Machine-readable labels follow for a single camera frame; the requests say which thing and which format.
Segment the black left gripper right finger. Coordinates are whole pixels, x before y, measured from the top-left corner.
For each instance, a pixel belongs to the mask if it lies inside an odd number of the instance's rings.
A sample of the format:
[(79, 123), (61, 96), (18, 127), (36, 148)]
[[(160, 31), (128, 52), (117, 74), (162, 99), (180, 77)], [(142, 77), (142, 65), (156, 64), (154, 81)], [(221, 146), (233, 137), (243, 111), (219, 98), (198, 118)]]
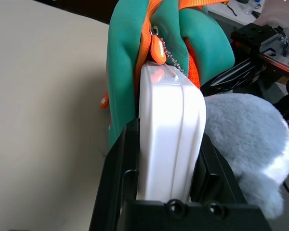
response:
[(246, 200), (225, 158), (204, 134), (191, 185), (192, 202), (245, 204)]

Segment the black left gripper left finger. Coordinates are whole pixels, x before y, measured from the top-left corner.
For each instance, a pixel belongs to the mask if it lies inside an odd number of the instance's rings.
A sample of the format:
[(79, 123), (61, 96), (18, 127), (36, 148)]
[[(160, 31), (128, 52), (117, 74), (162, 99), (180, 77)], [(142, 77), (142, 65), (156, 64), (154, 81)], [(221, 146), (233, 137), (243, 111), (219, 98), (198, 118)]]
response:
[(125, 200), (135, 200), (139, 173), (140, 119), (129, 122), (107, 154), (94, 203), (91, 231), (115, 231)]

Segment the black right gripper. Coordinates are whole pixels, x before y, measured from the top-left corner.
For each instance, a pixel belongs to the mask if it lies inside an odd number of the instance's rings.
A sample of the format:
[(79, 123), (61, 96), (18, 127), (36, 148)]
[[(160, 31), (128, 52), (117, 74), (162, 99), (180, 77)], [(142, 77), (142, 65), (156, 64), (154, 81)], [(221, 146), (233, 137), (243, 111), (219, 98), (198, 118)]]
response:
[(213, 89), (234, 89), (263, 79), (272, 84), (289, 78), (289, 36), (281, 27), (250, 23), (231, 34), (236, 65), (218, 75)]

